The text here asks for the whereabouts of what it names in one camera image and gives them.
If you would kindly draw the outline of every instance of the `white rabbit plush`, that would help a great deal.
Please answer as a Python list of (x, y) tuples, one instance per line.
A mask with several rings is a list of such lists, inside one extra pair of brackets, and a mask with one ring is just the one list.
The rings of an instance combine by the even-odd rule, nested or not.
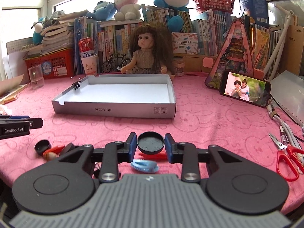
[(117, 13), (114, 15), (117, 21), (139, 20), (140, 5), (136, 4), (138, 0), (114, 0)]

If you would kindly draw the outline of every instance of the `budweiser can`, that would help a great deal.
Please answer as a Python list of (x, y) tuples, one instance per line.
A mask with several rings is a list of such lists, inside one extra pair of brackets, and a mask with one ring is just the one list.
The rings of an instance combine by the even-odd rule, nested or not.
[(86, 58), (94, 54), (94, 44), (92, 38), (80, 39), (78, 45), (81, 58)]

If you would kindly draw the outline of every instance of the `orange plastic basket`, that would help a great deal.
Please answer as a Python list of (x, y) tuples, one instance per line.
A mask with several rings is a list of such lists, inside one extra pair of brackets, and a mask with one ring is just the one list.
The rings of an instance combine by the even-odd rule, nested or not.
[(25, 59), (25, 63), (27, 68), (41, 64), (44, 79), (74, 76), (73, 49), (65, 49), (48, 55)]
[(234, 0), (193, 0), (195, 2), (197, 12), (203, 13), (208, 9), (233, 13)]

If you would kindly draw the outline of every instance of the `smartphone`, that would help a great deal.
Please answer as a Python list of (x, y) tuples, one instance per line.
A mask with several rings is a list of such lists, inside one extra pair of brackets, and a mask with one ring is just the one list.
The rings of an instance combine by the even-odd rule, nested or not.
[(222, 73), (219, 86), (221, 95), (260, 107), (268, 105), (270, 90), (271, 84), (268, 81), (231, 71), (224, 71)]

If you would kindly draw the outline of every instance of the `blue hair clip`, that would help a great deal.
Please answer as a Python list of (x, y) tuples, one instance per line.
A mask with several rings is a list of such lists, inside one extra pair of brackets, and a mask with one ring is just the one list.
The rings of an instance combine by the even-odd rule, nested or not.
[(156, 173), (159, 169), (155, 161), (143, 159), (134, 159), (131, 162), (131, 167), (144, 173)]

